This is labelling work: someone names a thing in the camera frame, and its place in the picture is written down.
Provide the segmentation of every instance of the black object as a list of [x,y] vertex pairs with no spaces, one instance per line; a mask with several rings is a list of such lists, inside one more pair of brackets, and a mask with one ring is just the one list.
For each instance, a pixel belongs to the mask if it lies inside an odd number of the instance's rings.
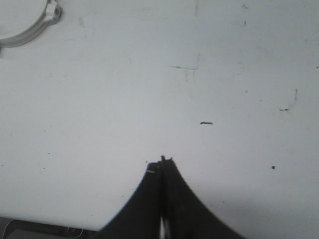
[[215,217],[183,180],[172,159],[150,163],[136,192],[92,239],[244,239]]

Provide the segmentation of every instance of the black plastic piece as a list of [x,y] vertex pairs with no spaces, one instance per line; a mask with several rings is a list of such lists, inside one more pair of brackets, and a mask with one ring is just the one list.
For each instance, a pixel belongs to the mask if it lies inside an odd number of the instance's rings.
[[135,193],[92,239],[160,238],[160,170],[150,163]]
[[162,217],[165,239],[243,239],[215,217],[183,180],[173,160],[162,171]]

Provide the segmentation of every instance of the white table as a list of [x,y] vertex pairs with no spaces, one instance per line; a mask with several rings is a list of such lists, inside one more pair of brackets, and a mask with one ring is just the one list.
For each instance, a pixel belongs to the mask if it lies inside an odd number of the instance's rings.
[[59,4],[0,53],[0,217],[98,230],[165,155],[243,236],[319,235],[317,0]]

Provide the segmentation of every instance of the curved black edge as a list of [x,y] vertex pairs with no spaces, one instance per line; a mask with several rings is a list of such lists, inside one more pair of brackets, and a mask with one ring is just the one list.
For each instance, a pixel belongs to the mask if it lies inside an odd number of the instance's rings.
[[172,159],[162,170],[162,217],[165,239],[243,239],[215,217],[183,180]]
[[160,175],[157,163],[148,164],[135,193],[92,239],[159,239]]

